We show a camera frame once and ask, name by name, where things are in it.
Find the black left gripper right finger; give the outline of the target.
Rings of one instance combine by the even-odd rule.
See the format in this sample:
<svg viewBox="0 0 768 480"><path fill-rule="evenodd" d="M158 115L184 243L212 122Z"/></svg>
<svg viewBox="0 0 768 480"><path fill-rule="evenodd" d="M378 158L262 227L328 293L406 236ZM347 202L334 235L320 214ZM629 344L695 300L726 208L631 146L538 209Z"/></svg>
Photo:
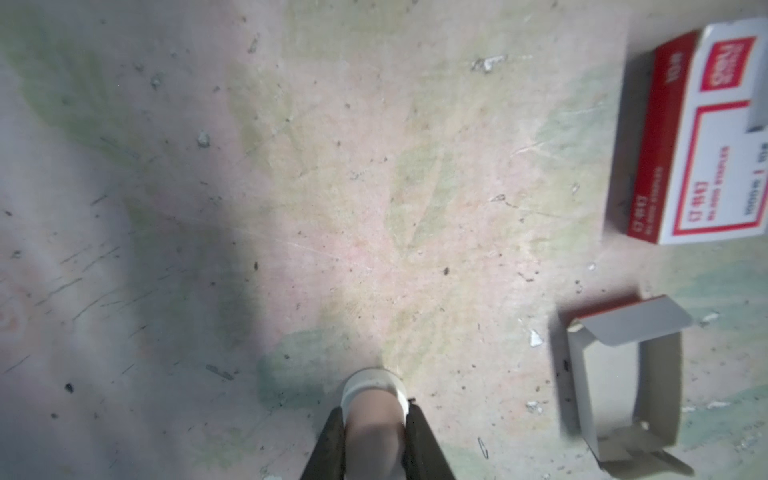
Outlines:
<svg viewBox="0 0 768 480"><path fill-rule="evenodd" d="M455 480L422 409L408 401L403 469L408 480Z"/></svg>

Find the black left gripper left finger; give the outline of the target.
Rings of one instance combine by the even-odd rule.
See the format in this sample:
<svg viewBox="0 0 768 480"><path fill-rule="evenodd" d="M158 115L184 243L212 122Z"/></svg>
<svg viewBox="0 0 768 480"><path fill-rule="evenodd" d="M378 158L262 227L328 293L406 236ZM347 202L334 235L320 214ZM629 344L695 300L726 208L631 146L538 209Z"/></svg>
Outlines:
<svg viewBox="0 0 768 480"><path fill-rule="evenodd" d="M341 407L334 408L319 435L300 480L345 479L345 424Z"/></svg>

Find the cardboard staple tray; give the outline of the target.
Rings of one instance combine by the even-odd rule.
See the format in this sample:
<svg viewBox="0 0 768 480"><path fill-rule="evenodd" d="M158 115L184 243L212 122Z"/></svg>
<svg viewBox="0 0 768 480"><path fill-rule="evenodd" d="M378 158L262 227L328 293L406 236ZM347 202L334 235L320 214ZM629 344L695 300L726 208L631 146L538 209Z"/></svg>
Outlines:
<svg viewBox="0 0 768 480"><path fill-rule="evenodd" d="M569 322L580 432L612 478L693 476L668 451L682 415L682 333L692 323L666 295L593 309Z"/></svg>

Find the red staple box sleeve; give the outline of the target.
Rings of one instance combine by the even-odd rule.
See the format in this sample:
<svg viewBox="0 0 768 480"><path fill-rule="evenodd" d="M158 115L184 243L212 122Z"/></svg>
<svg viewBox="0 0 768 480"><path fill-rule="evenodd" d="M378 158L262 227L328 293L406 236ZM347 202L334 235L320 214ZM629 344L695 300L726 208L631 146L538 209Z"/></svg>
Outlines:
<svg viewBox="0 0 768 480"><path fill-rule="evenodd" d="M627 234L657 245L767 231L767 20L654 51Z"/></svg>

